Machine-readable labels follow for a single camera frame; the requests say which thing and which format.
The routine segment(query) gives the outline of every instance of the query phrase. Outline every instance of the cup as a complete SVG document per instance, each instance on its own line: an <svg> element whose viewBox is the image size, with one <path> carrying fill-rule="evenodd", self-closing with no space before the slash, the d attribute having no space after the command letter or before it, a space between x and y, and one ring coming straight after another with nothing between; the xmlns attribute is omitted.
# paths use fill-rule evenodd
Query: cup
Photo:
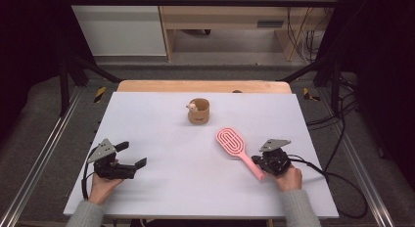
<svg viewBox="0 0 415 227"><path fill-rule="evenodd" d="M196 98L190 101L189 105L189 121L193 124L205 124L209 119L209 102L204 98Z"/></svg>

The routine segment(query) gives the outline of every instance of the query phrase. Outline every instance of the white tabletop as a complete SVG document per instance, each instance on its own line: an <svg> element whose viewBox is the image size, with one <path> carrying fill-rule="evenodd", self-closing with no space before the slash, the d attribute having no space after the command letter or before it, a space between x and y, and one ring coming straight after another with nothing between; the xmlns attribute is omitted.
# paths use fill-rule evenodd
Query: white tabletop
<svg viewBox="0 0 415 227"><path fill-rule="evenodd" d="M186 105L194 98L210 101L210 120L193 125ZM283 147L320 167L294 94L138 93L115 92L93 142L129 142L116 154L121 164L148 158L134 179L116 187L106 202L106 215L118 218L277 218L285 216L276 184L259 181L243 161L230 158L215 140L223 127L245 140L249 157L261 153L268 139L287 139ZM295 163L303 188L321 218L338 217L325 179L312 168ZM80 180L64 214L72 215L82 201ZM91 179L88 180L88 191Z"/></svg>

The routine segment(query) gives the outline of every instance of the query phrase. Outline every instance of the hand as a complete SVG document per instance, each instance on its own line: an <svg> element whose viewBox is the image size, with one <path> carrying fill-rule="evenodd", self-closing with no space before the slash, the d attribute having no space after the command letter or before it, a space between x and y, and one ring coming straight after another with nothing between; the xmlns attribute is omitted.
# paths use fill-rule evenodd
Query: hand
<svg viewBox="0 0 415 227"><path fill-rule="evenodd" d="M301 170L291 165L286 173L273 176L281 192L300 190L302 184Z"/></svg>
<svg viewBox="0 0 415 227"><path fill-rule="evenodd" d="M122 183L123 179L104 179L94 173L92 176L92 188L91 195L88 201L92 204L102 205L105 200L110 196L115 187Z"/></svg>

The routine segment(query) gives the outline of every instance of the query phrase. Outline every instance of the gray floor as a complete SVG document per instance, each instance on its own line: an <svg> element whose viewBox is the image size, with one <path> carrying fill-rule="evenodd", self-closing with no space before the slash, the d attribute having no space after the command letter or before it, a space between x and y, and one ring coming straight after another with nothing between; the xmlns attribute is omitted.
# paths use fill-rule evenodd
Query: gray floor
<svg viewBox="0 0 415 227"><path fill-rule="evenodd" d="M306 65L305 61L294 60L286 63L277 45L269 45L277 40L272 32L215 31L210 36L200 31L184 30L177 35L175 53L171 63L158 61L135 61L123 66L114 66L104 60L102 67L121 78L129 79L261 79L275 80ZM104 115L111 92L116 84L102 79L87 71L90 82L87 87L74 88L81 92L79 102L74 109L65 131L47 159L39 179L19 218L21 226L29 226L27 221L37 221L39 226L59 226L68 218L62 215L68 200L67 195L73 188L75 179L94 139L94 131ZM323 101L306 100L303 88L312 96L319 96L326 89L313 86L313 73L291 83L298 95L305 121L322 118L330 112ZM355 80L352 74L347 76ZM100 103L93 103L99 87L107 90ZM58 121L60 111L59 79L52 78L34 86L29 100L19 120L13 128L14 133L1 145L0 197L1 213L5 213L13 202L26 176L36 164L36 158ZM377 191L382 198L395 226L415 226L415 193L409 187L392 160L381 159L377 143L373 140L362 115L353 111L346 117L346 133L356 149L362 163L368 170ZM338 140L334 125L318 130L310 130L310 136L319 156L320 163L326 164ZM352 166L341 147L335 156L330 171L340 174L357 184ZM338 208L346 213L359 214L363 201L358 194L341 180L330 183ZM360 219L341 215L339 219L322 220L324 226L378 226L371 210ZM283 220L275 220L275 226L284 226Z"/></svg>

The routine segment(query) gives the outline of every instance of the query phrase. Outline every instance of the gray sleeve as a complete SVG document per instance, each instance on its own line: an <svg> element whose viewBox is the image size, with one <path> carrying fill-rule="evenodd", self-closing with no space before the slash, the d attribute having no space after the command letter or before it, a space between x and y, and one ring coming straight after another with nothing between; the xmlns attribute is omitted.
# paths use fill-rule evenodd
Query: gray sleeve
<svg viewBox="0 0 415 227"><path fill-rule="evenodd" d="M287 226L320 226L320 220L312 210L308 195L304 190L294 190L280 194L286 212Z"/></svg>
<svg viewBox="0 0 415 227"><path fill-rule="evenodd" d="M99 227L104 218L104 209L97 204L83 201L79 203L67 227Z"/></svg>

